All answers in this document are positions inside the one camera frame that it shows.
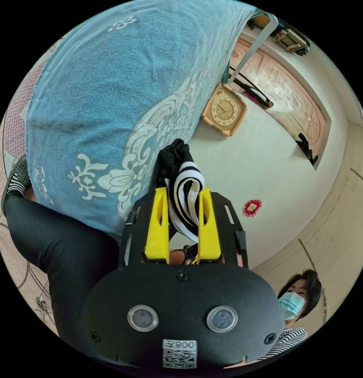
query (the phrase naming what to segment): black hair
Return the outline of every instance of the black hair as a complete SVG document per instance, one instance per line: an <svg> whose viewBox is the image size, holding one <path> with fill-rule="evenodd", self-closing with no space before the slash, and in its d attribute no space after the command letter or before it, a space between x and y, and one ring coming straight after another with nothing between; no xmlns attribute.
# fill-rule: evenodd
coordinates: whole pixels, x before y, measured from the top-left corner
<svg viewBox="0 0 363 378"><path fill-rule="evenodd" d="M319 281L318 273L316 271L307 269L302 274L296 274L288 280L286 285L278 293L278 299L280 299L298 280L306 280L307 290L307 306L298 318L301 319L307 316L319 303L322 294L322 283Z"/></svg>

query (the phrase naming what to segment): clock hand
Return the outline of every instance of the clock hand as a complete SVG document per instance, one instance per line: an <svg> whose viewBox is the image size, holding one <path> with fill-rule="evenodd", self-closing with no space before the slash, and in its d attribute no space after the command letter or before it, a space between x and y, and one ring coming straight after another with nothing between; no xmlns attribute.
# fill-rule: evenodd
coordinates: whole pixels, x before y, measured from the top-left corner
<svg viewBox="0 0 363 378"><path fill-rule="evenodd" d="M221 111L219 114L216 115L216 117L220 116L222 113L228 111L228 109L224 109L223 111Z"/></svg>

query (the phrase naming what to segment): black sock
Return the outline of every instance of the black sock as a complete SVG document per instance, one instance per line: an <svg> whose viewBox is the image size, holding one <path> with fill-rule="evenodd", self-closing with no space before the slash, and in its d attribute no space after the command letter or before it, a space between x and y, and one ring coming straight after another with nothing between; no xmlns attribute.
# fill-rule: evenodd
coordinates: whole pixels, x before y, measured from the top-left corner
<svg viewBox="0 0 363 378"><path fill-rule="evenodd" d="M7 194L15 194L18 197L24 197L25 192L25 186L17 178L17 173L14 173L8 184Z"/></svg>

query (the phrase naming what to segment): blue towel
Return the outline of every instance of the blue towel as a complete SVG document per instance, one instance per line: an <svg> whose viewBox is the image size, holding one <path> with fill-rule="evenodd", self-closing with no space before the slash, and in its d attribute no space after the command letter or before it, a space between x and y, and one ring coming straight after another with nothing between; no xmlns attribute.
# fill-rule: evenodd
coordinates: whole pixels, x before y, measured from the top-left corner
<svg viewBox="0 0 363 378"><path fill-rule="evenodd" d="M159 151L190 140L256 12L233 0L136 0L73 29L29 104L38 202L119 241Z"/></svg>

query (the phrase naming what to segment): sticker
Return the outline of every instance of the sticker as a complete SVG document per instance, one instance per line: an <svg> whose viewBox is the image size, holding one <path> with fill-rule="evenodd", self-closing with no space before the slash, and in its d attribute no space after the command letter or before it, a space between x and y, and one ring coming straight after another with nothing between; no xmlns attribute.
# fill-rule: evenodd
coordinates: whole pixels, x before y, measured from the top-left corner
<svg viewBox="0 0 363 378"><path fill-rule="evenodd" d="M197 341L163 340L163 367L195 369L197 367Z"/></svg>
<svg viewBox="0 0 363 378"><path fill-rule="evenodd" d="M262 206L263 203L260 200L250 200L244 205L243 214L246 217L254 217Z"/></svg>

